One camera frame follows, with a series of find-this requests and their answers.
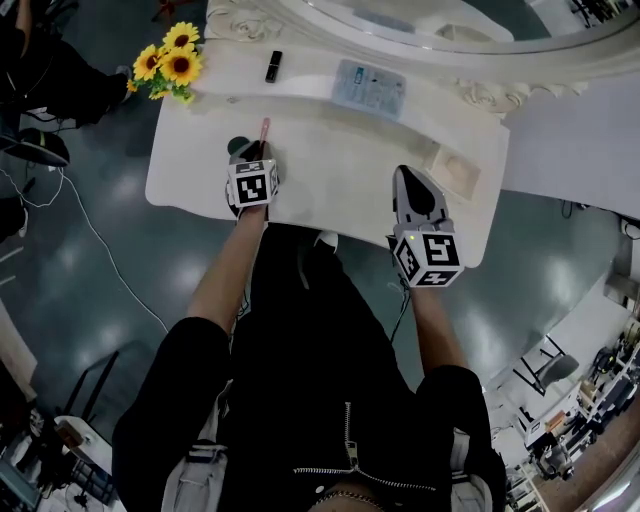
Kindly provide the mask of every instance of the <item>white cube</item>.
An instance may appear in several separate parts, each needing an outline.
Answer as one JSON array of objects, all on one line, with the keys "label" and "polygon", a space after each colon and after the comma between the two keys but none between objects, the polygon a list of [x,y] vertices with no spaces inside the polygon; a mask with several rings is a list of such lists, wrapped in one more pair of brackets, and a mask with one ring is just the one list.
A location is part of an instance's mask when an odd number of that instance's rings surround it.
[{"label": "white cube", "polygon": [[243,162],[229,166],[229,185],[238,208],[269,204],[278,192],[275,160]]},{"label": "white cube", "polygon": [[393,254],[411,288],[445,288],[464,270],[454,233],[405,231]]}]

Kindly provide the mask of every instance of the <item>flower bouquet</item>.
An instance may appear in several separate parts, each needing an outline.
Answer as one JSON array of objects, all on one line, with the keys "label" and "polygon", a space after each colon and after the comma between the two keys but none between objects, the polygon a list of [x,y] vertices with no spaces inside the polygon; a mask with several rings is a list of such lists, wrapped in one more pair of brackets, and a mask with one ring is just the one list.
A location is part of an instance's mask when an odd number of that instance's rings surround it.
[{"label": "flower bouquet", "polygon": [[202,70],[202,56],[195,45],[198,39],[198,29],[192,23],[178,23],[163,39],[163,46],[152,44],[136,59],[134,77],[127,88],[137,92],[140,87],[148,87],[152,100],[171,94],[182,103],[191,103],[195,94],[189,85]]}]

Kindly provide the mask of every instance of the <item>mirror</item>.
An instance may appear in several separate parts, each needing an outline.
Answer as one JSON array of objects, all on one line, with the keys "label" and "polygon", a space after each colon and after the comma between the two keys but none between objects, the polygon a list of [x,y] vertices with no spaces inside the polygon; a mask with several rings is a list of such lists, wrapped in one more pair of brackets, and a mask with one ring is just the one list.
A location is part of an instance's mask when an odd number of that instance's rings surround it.
[{"label": "mirror", "polygon": [[433,37],[508,43],[568,36],[636,11],[633,0],[299,0],[366,34],[412,46]]}]

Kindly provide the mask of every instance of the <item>ornate carving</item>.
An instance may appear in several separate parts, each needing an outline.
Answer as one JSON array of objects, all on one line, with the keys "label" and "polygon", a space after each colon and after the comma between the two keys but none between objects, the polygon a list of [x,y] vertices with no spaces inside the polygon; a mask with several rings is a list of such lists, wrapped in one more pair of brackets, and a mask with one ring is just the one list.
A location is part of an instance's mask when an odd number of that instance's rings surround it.
[{"label": "ornate carving", "polygon": [[230,39],[243,43],[260,43],[277,39],[282,23],[256,8],[249,0],[209,0],[207,7],[208,39]]},{"label": "ornate carving", "polygon": [[536,89],[549,91],[559,98],[566,92],[581,94],[587,88],[584,82],[569,85],[524,83],[505,85],[461,79],[441,80],[440,85],[454,92],[469,105],[492,114],[506,114],[521,107]]}]

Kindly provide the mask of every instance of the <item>brown floor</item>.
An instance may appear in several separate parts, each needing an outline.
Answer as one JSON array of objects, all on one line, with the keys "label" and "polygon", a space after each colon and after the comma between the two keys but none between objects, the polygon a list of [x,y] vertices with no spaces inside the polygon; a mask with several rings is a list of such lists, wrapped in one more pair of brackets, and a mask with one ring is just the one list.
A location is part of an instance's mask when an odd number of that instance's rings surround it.
[{"label": "brown floor", "polygon": [[535,484],[550,512],[572,512],[587,501],[618,469],[640,441],[640,399],[609,423],[598,441],[576,461],[575,475],[568,482],[560,478]]}]

